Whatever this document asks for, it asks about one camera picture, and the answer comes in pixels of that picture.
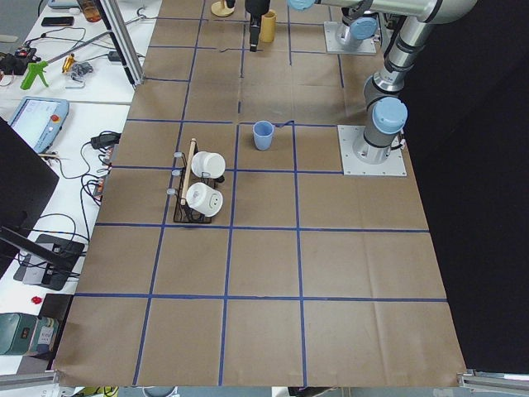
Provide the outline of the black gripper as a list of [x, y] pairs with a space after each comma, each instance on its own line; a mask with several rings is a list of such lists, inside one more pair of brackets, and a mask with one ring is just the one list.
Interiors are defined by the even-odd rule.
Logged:
[[245, 0], [250, 14], [250, 52], [256, 52], [260, 41], [260, 17], [269, 11], [270, 0]]

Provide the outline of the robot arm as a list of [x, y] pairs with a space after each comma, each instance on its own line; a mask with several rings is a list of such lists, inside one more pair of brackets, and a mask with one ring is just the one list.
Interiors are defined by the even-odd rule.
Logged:
[[384, 55], [384, 66], [366, 81], [364, 96], [368, 118], [365, 129], [352, 144], [355, 156], [364, 163], [385, 162], [392, 142], [407, 121], [407, 108], [398, 95], [406, 73], [422, 51], [433, 27], [454, 22], [467, 14], [475, 1], [324, 1], [324, 5], [348, 11], [345, 19], [356, 19], [367, 11], [404, 16]]
[[[377, 30], [375, 17], [365, 16], [372, 1], [289, 1], [288, 5], [297, 10], [305, 10], [314, 4], [327, 4], [340, 7], [342, 23], [336, 30], [336, 40], [345, 48], [371, 38]], [[264, 14], [269, 11], [269, 1], [245, 1], [245, 11], [250, 14], [250, 51], [256, 52], [264, 36]]]

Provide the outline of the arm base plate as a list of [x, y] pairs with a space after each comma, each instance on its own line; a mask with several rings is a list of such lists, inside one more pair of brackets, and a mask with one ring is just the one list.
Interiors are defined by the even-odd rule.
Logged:
[[344, 176], [406, 177], [407, 171], [399, 141], [395, 137], [390, 146], [371, 146], [364, 137], [364, 126], [338, 125], [342, 172]]
[[378, 23], [368, 18], [350, 26], [343, 22], [324, 22], [326, 52], [338, 55], [375, 55], [374, 34]]

